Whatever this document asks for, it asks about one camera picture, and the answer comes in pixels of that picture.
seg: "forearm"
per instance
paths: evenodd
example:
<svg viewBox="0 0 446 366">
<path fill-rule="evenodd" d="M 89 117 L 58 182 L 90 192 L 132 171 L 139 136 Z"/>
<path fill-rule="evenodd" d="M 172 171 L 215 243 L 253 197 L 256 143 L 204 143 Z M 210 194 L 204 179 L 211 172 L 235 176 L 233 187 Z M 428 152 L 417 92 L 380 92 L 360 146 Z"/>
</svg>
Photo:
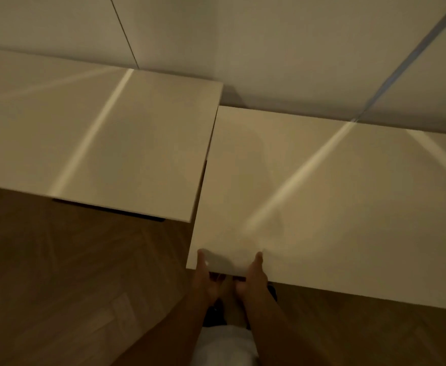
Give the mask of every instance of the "forearm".
<svg viewBox="0 0 446 366">
<path fill-rule="evenodd" d="M 208 308 L 202 291 L 193 290 L 169 315 L 144 334 L 112 366 L 189 365 Z"/>
<path fill-rule="evenodd" d="M 329 365 L 293 329 L 268 290 L 247 295 L 244 305 L 263 366 Z"/>
</svg>

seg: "herringbone parquet floor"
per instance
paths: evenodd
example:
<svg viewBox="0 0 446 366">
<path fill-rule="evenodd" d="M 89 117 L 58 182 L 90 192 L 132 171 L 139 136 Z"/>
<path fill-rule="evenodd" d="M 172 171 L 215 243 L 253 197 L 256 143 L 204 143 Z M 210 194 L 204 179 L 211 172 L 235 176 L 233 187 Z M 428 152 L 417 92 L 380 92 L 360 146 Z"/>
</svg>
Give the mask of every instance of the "herringbone parquet floor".
<svg viewBox="0 0 446 366">
<path fill-rule="evenodd" d="M 0 365 L 110 364 L 185 292 L 192 227 L 0 190 Z M 446 365 L 444 309 L 276 288 L 336 363 Z"/>
</svg>

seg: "person's right arm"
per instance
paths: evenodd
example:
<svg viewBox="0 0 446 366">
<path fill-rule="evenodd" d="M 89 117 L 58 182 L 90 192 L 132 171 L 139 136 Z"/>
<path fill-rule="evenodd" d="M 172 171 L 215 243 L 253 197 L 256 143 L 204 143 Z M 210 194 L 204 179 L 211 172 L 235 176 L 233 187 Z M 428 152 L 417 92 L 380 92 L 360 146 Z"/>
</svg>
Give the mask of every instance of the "person's right arm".
<svg viewBox="0 0 446 366">
<path fill-rule="evenodd" d="M 262 252 L 258 252 L 248 268 L 246 281 L 236 283 L 236 292 L 245 306 L 262 365 L 329 366 L 326 359 L 293 329 L 272 298 L 262 263 Z"/>
</svg>

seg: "person's left hand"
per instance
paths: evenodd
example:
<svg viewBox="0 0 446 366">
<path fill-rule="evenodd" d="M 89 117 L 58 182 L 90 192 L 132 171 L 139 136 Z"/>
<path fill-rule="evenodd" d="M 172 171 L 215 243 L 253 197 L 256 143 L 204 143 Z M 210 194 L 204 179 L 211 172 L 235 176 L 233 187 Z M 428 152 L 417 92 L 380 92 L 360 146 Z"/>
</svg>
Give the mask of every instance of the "person's left hand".
<svg viewBox="0 0 446 366">
<path fill-rule="evenodd" d="M 208 301 L 208 307 L 212 306 L 220 296 L 220 286 L 226 275 L 209 272 L 206 259 L 201 249 L 197 251 L 197 264 L 192 282 L 192 289 L 203 294 Z"/>
</svg>

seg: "person's right hand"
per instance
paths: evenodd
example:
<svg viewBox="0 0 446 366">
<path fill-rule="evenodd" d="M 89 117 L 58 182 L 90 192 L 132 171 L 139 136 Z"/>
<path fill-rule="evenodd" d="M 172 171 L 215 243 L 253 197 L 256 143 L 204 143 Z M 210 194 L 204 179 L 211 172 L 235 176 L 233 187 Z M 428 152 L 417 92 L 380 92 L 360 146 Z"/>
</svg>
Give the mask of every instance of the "person's right hand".
<svg viewBox="0 0 446 366">
<path fill-rule="evenodd" d="M 245 301 L 248 296 L 259 295 L 267 291 L 268 278 L 263 272 L 262 263 L 262 252 L 258 252 L 254 261 L 248 266 L 245 275 L 246 281 L 235 283 L 235 291 L 242 301 Z"/>
</svg>

